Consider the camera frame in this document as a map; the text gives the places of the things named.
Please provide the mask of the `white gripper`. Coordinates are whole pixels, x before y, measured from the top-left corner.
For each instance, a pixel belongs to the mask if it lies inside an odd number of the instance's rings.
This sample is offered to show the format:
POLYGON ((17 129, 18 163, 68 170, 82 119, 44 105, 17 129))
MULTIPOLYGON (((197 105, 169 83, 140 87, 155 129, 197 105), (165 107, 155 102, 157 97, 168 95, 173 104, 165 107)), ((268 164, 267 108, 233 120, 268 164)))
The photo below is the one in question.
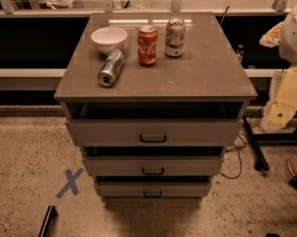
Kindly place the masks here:
MULTIPOLYGON (((283 23, 272 27, 260 38, 260 45, 279 46, 283 23)), ((285 127, 297 112, 297 65, 283 72, 275 71, 269 88, 269 101, 265 107, 265 124, 285 127)))

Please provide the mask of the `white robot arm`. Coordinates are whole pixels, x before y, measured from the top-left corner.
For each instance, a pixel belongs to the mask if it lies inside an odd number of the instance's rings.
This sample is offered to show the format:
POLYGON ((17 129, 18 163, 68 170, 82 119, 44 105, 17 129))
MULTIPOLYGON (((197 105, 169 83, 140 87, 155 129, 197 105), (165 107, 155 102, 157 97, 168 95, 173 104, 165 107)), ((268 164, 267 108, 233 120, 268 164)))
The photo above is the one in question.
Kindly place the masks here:
POLYGON ((266 131, 284 128, 297 112, 297 4, 283 22, 260 38, 260 45, 279 47, 279 56, 290 62, 284 72, 275 72, 269 88, 260 127, 266 131))

